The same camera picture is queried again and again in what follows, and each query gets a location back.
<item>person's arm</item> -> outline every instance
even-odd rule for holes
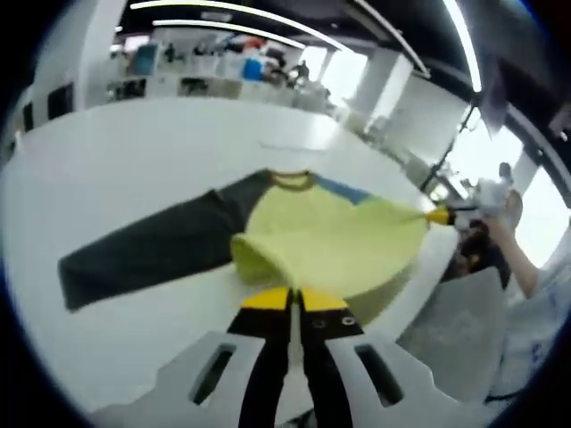
[[[516,235],[497,218],[485,218],[484,223],[490,230],[490,237],[500,247],[509,268],[516,276],[517,283],[527,299],[534,295],[539,278],[539,269],[525,255],[517,244]]]

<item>dark gray sleeve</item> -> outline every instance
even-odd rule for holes
[[[270,186],[263,171],[143,218],[59,262],[69,310],[231,261],[229,242],[245,230]]]

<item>blue shoulder panel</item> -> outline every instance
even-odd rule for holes
[[[316,178],[318,180],[318,185],[328,190],[329,192],[346,199],[353,205],[359,205],[361,202],[371,196],[370,193],[364,192],[360,189],[354,189],[348,185],[344,185],[343,183],[338,183],[336,181],[329,180],[328,178],[323,178],[322,176],[316,176]]]

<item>white table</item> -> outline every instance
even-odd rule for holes
[[[109,231],[257,169],[311,169],[397,202],[430,209],[400,172],[332,119],[220,99],[115,103],[26,134],[2,182],[10,291],[37,354],[86,411],[128,403],[157,370],[208,330],[227,329],[255,290],[232,267],[101,301],[63,305],[57,260]],[[425,304],[457,242],[434,228],[418,268],[368,330],[396,339]],[[310,407],[301,372],[288,376],[277,421]]]

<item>ceiling light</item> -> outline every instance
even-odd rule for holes
[[[415,64],[417,64],[417,66],[423,72],[423,74],[425,75],[425,78],[430,78],[430,71],[428,70],[426,65],[422,62],[422,60],[420,59],[418,54],[416,52],[414,52],[414,49],[412,49],[412,47],[410,47],[409,43],[404,39],[401,32],[398,29],[396,29],[395,27],[393,27],[391,22],[389,22],[383,15],[381,15],[377,11],[377,9],[375,9],[373,6],[371,6],[365,0],[354,0],[354,1],[356,4],[358,4],[360,7],[362,7],[365,11],[367,11],[369,15],[371,15],[373,18],[375,18],[377,20],[377,22],[379,22],[384,28],[386,28],[388,30],[388,32],[391,33],[391,35],[394,38],[397,39],[397,41],[402,45],[402,47],[407,52],[407,54],[410,55],[410,57],[412,58],[412,61],[414,61]]]
[[[470,70],[470,77],[472,78],[472,88],[475,93],[482,92],[482,79],[480,78],[480,69],[478,69],[478,61],[476,58],[476,51],[474,50],[474,45],[472,44],[472,39],[470,38],[470,33],[468,32],[468,26],[464,17],[462,16],[462,11],[458,7],[455,0],[443,0],[446,10],[450,14],[452,21],[454,22],[454,27],[460,37],[460,42],[462,42],[462,47],[464,48],[464,54],[466,55],[466,60],[468,61],[468,68]]]
[[[153,21],[153,25],[157,27],[164,26],[188,26],[188,27],[209,27],[215,29],[228,29],[230,31],[237,31],[240,33],[254,34],[255,36],[270,38],[276,40],[284,45],[290,45],[297,47],[298,49],[305,49],[305,45],[300,42],[296,42],[291,38],[278,36],[277,34],[268,33],[268,31],[262,31],[261,29],[252,29],[250,27],[245,27],[243,25],[227,24],[226,22],[217,21],[201,21],[201,20],[161,20]]]
[[[331,46],[346,52],[352,52],[347,46],[343,45],[342,43],[337,42],[330,36],[327,36],[323,33],[320,33],[316,29],[312,29],[307,25],[303,25],[300,22],[293,21],[283,16],[276,15],[271,12],[262,11],[260,9],[254,9],[253,7],[242,6],[240,4],[231,4],[231,3],[224,3],[224,2],[213,2],[213,1],[184,1],[184,0],[157,0],[152,2],[143,2],[143,3],[135,3],[132,4],[130,7],[132,10],[135,9],[145,9],[147,7],[157,7],[157,6],[201,6],[201,7],[210,7],[210,8],[219,8],[219,9],[227,9],[229,11],[236,11],[242,13],[250,13],[251,15],[257,15],[262,18],[266,18],[268,20],[273,20],[280,22],[282,24],[288,25],[290,27],[294,27],[295,29],[299,29],[305,33],[311,34],[312,36],[323,40],[326,43],[329,43]]]

